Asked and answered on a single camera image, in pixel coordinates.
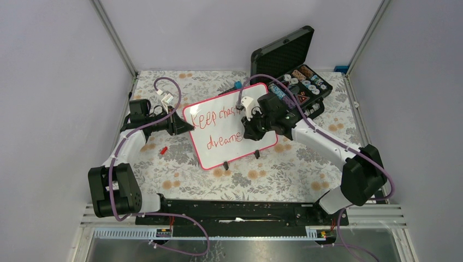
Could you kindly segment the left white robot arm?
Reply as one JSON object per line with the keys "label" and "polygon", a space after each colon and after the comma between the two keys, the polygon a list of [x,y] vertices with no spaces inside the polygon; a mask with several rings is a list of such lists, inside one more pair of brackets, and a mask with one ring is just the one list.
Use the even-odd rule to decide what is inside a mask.
{"label": "left white robot arm", "polygon": [[88,172],[93,210],[99,218],[143,210],[143,195],[133,165],[153,132],[166,131],[174,136],[194,129],[172,106],[159,106],[158,114],[152,113],[151,108],[147,99],[129,103],[129,114],[121,127],[117,146],[102,166]]}

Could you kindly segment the pink framed whiteboard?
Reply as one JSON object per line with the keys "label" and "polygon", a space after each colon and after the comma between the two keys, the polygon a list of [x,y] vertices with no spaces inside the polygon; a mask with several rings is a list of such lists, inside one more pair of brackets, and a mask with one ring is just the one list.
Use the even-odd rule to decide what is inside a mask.
{"label": "pink framed whiteboard", "polygon": [[245,127],[241,119],[246,113],[235,108],[239,93],[235,90],[183,109],[183,119],[194,127],[189,135],[204,170],[252,155],[256,150],[273,147],[278,142],[275,132],[265,133],[259,141],[244,138]]}

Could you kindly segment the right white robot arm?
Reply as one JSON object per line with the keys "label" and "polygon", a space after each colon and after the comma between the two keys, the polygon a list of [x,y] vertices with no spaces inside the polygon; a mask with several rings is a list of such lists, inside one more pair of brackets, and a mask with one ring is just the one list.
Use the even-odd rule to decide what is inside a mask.
{"label": "right white robot arm", "polygon": [[259,141],[275,132],[316,150],[341,171],[340,185],[316,201],[313,217],[318,224],[328,224],[344,207],[364,205],[387,182],[374,146],[358,147],[331,135],[298,108],[291,110],[273,93],[258,99],[242,97],[238,109],[246,114],[241,120],[245,139]]}

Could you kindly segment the red marker cap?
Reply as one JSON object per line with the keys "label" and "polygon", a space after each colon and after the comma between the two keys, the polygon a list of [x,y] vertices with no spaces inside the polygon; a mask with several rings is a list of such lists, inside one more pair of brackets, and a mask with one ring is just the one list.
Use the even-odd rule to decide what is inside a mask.
{"label": "red marker cap", "polygon": [[167,152],[167,150],[168,150],[168,147],[166,146],[160,151],[160,154],[164,155]]}

